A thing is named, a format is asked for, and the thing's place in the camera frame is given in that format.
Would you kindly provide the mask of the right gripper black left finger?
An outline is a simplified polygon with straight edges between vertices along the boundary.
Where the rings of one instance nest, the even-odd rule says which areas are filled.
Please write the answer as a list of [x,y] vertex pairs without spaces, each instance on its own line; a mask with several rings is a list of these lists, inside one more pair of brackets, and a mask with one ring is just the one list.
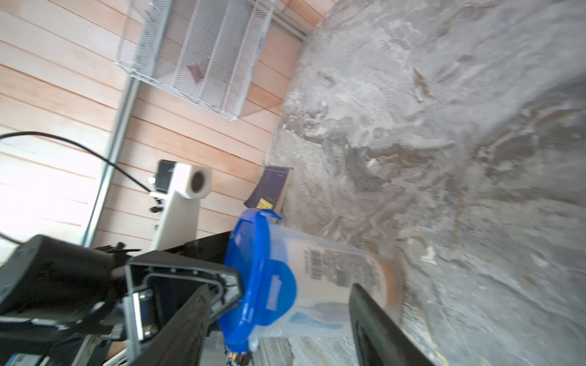
[[201,286],[131,364],[198,365],[210,320],[210,291]]

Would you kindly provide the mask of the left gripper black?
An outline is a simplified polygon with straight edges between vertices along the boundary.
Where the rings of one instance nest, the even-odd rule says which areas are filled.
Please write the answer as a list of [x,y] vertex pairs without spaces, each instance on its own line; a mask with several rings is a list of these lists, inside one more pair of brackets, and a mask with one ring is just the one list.
[[161,251],[127,260],[121,242],[91,249],[30,238],[1,267],[1,346],[119,335],[126,322],[128,357],[137,359],[201,286],[211,295],[209,327],[243,296],[240,274],[225,265]]

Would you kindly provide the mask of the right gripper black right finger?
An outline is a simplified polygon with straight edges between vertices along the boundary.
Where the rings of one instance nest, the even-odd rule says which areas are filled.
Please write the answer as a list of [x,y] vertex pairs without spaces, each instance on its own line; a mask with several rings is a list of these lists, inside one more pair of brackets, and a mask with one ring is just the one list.
[[349,315],[359,365],[433,365],[359,284],[351,288]]

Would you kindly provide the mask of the clear plastic container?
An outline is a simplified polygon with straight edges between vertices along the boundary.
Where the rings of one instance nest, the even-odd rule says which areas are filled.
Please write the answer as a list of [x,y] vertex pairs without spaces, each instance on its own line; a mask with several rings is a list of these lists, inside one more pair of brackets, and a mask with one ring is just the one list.
[[401,280],[390,260],[274,223],[269,232],[272,268],[253,311],[250,341],[351,335],[349,296],[355,284],[399,320]]

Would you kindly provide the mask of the blue container lid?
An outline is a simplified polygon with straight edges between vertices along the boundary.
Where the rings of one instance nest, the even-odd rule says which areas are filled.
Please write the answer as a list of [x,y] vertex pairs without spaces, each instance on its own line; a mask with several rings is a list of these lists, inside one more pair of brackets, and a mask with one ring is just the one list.
[[231,232],[224,264],[240,274],[243,296],[218,324],[232,352],[250,351],[255,329],[271,326],[295,302],[295,276],[286,262],[271,258],[270,225],[279,218],[272,210],[245,210]]

